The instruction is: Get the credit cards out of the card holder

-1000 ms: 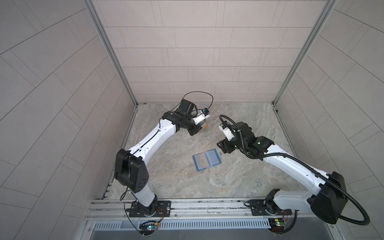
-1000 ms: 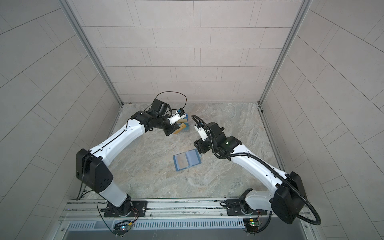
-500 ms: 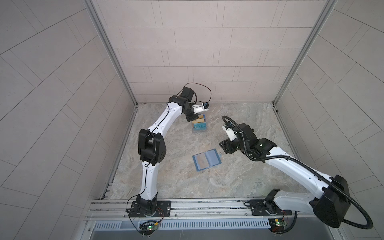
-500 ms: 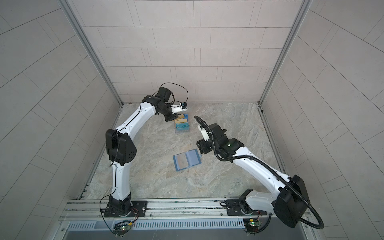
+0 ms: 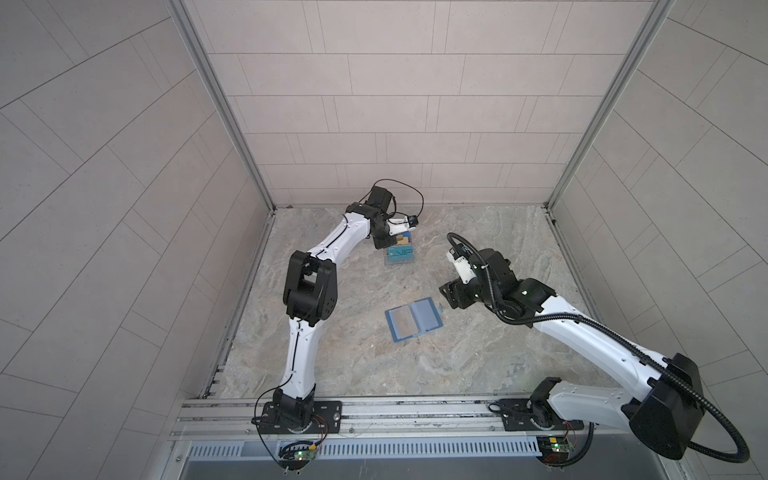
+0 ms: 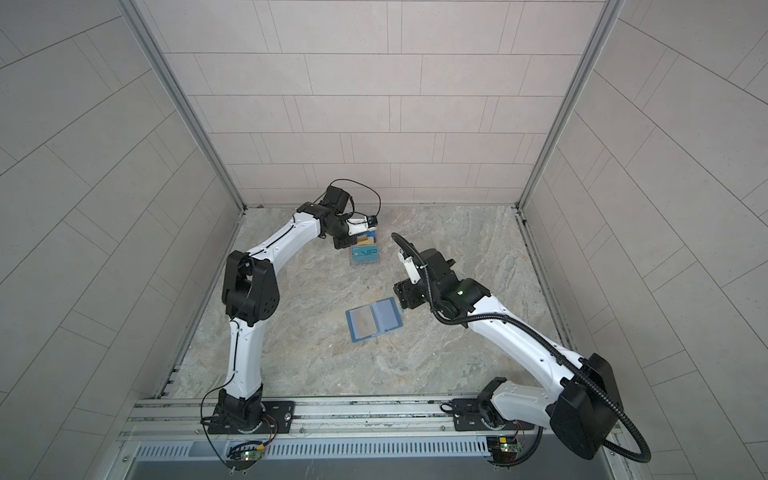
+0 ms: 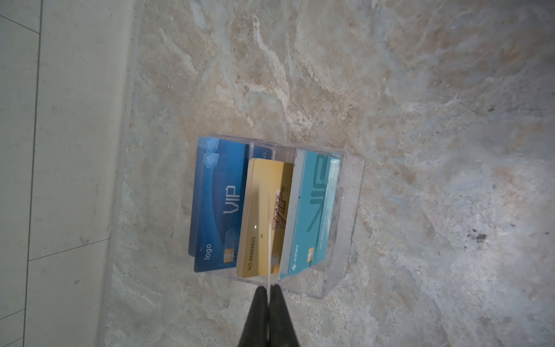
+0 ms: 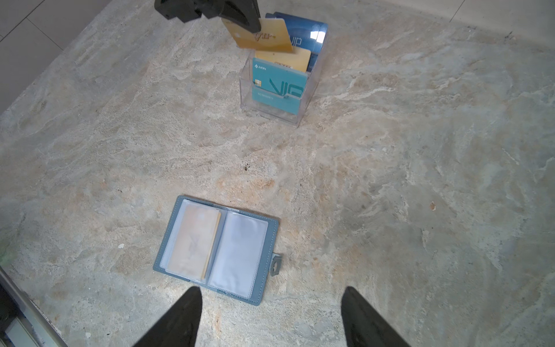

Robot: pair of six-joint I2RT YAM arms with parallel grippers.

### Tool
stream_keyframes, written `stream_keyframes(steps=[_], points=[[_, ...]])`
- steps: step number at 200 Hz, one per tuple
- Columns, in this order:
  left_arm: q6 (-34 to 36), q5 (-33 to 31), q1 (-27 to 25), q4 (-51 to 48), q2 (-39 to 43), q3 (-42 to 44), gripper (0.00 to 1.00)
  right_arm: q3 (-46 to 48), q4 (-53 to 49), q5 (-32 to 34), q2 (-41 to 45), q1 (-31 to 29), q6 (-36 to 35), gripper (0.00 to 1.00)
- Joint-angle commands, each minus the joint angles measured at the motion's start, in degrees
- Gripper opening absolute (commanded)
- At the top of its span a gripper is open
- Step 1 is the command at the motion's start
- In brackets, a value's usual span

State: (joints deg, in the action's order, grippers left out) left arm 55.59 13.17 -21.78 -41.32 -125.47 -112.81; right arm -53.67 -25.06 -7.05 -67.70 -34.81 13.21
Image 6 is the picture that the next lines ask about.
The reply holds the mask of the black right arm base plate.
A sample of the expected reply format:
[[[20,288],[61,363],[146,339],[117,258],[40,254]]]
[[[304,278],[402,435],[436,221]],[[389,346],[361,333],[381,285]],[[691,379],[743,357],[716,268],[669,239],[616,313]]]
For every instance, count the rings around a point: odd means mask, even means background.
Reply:
[[[440,405],[449,415],[458,432],[470,431],[531,431],[536,426],[519,420],[504,420],[489,401],[470,398],[454,398]]]

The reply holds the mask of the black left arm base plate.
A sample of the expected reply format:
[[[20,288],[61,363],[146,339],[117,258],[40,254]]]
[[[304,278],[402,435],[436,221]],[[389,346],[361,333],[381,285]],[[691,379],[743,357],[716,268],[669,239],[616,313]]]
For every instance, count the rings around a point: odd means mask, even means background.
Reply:
[[[209,434],[247,435],[288,433],[296,404],[293,401],[217,404],[201,424]]]

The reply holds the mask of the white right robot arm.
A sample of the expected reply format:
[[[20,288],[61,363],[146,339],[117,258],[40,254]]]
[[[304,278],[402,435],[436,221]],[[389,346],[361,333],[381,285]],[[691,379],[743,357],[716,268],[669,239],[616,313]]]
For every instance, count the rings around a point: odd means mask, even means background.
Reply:
[[[435,249],[416,251],[408,241],[398,258],[408,277],[394,286],[405,309],[428,305],[437,321],[462,326],[499,347],[540,384],[540,393],[516,392],[498,377],[478,395],[481,418],[492,429],[520,421],[550,429],[571,452],[591,459],[623,416],[613,369],[598,354],[585,357],[549,339],[512,314],[488,288],[459,279],[454,260]]]

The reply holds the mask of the gold VIP card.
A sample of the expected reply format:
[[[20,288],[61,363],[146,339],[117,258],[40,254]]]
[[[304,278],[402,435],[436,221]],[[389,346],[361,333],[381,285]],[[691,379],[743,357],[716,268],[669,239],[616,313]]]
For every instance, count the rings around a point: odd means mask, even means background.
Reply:
[[[356,239],[356,246],[375,245],[377,243],[377,237],[374,232],[367,232],[359,235]]]

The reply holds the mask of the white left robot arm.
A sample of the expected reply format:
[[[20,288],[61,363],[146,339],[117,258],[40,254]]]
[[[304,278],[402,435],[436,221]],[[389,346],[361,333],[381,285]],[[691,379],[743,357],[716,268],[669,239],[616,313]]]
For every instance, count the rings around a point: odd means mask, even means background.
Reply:
[[[347,211],[353,204],[348,192],[330,185],[320,200],[302,204],[268,239],[227,256],[222,303],[229,318],[230,353],[225,382],[215,389],[213,413],[201,418],[210,432],[251,433],[266,423],[261,360],[267,321],[280,302],[278,273],[316,238],[331,237],[336,249],[344,249],[374,231],[377,216]]]

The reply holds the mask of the blue-grey card holder wallet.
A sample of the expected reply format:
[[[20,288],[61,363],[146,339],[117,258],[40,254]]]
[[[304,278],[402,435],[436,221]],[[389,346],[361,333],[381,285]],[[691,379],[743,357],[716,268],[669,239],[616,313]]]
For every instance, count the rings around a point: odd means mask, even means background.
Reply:
[[[353,343],[377,337],[403,326],[401,309],[394,297],[353,308],[345,315]]]

